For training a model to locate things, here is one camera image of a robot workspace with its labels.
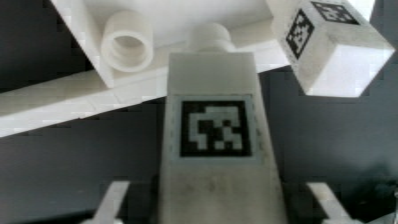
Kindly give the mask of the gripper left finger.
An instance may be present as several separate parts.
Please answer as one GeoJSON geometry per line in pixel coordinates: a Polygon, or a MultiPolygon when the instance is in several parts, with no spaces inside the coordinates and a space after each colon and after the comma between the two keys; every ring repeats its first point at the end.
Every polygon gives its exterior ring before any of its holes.
{"type": "Polygon", "coordinates": [[[154,224],[157,187],[114,181],[91,218],[79,224],[154,224]]]}

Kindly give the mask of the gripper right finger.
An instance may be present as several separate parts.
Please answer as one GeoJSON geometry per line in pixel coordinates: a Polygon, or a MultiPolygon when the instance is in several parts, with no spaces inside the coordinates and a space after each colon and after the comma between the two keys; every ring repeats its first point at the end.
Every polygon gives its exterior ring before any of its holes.
{"type": "Polygon", "coordinates": [[[363,224],[326,182],[285,183],[289,224],[363,224]]]}

